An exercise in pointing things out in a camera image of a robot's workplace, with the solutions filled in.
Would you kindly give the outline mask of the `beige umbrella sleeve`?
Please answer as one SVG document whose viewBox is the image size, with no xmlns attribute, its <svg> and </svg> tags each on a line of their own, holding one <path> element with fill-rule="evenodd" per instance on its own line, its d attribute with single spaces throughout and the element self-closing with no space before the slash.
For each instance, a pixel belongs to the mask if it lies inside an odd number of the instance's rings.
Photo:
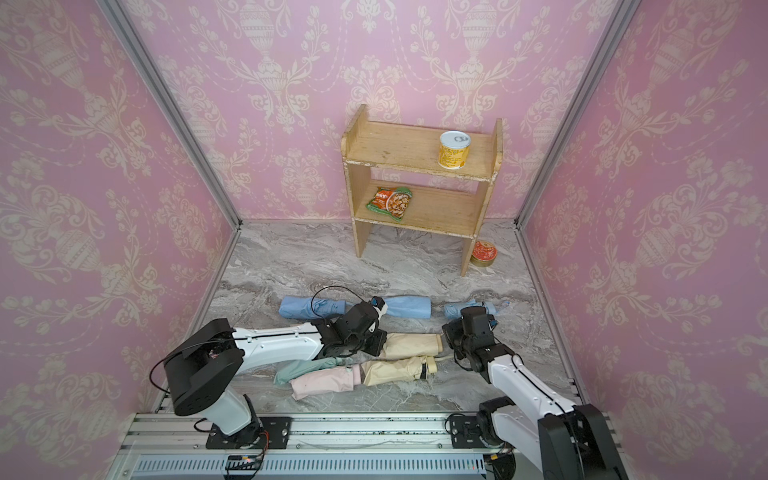
<svg viewBox="0 0 768 480">
<path fill-rule="evenodd" d="M 418 356 L 401 360 L 371 360 L 361 364 L 363 384 L 377 386 L 399 381 L 424 380 L 438 371 L 447 357 Z"/>
<path fill-rule="evenodd" d="M 435 357 L 443 350 L 443 341 L 439 334 L 389 333 L 378 357 L 383 360 Z"/>
</svg>

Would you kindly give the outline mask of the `blue umbrella sleeve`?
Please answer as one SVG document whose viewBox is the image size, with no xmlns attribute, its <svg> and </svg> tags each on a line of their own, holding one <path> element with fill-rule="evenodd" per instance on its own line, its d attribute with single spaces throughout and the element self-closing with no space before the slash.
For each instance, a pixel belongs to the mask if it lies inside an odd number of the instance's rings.
<svg viewBox="0 0 768 480">
<path fill-rule="evenodd" d="M 384 298 L 387 314 L 397 318 L 430 319 L 432 303 L 429 297 L 401 295 Z"/>
</svg>

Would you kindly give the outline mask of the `blue sleeved umbrella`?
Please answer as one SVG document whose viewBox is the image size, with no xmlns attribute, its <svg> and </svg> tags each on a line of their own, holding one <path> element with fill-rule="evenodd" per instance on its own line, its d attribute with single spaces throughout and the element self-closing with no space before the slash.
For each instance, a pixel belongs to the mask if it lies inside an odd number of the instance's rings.
<svg viewBox="0 0 768 480">
<path fill-rule="evenodd" d="M 286 296 L 280 303 L 278 313 L 286 319 L 313 320 L 343 315 L 346 309 L 344 300 Z"/>
</svg>

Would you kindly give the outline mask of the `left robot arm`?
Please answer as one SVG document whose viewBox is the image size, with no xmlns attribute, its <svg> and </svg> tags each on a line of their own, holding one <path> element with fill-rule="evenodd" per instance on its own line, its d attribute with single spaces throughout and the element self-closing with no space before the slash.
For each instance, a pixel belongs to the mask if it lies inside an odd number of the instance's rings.
<svg viewBox="0 0 768 480">
<path fill-rule="evenodd" d="M 165 391 L 176 415 L 199 415 L 224 438 L 251 443 L 262 427 L 251 400 L 230 386 L 236 376 L 286 361 L 342 358 L 359 351 L 377 354 L 386 340 L 380 321 L 387 311 L 384 299 L 374 297 L 343 314 L 291 327 L 243 329 L 218 318 L 157 365 L 165 372 Z"/>
</svg>

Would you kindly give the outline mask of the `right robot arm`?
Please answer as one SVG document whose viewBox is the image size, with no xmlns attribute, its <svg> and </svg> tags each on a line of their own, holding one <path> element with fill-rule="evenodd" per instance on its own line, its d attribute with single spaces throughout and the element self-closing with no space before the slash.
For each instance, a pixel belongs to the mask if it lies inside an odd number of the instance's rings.
<svg viewBox="0 0 768 480">
<path fill-rule="evenodd" d="M 477 412 L 481 437 L 506 443 L 545 479 L 627 479 L 608 421 L 592 404 L 577 404 L 548 387 L 521 356 L 494 336 L 494 317 L 480 306 L 443 325 L 454 361 L 503 393 Z"/>
</svg>

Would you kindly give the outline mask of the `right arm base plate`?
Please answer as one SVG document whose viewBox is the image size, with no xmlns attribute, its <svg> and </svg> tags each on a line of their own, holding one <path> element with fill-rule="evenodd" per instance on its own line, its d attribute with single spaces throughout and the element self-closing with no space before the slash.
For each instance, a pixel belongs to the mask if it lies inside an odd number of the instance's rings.
<svg viewBox="0 0 768 480">
<path fill-rule="evenodd" d="M 454 449 L 495 447 L 495 444 L 483 436 L 476 415 L 452 413 L 445 419 L 444 429 L 450 436 Z"/>
</svg>

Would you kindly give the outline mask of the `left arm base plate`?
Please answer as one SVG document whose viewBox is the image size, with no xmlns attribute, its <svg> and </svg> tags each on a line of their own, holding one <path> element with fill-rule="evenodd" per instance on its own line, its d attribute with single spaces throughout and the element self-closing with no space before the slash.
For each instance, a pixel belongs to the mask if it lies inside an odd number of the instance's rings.
<svg viewBox="0 0 768 480">
<path fill-rule="evenodd" d="M 292 418 L 287 416 L 259 417 L 232 435 L 224 435 L 217 425 L 213 425 L 205 447 L 208 450 L 284 450 L 290 438 L 291 426 Z"/>
</svg>

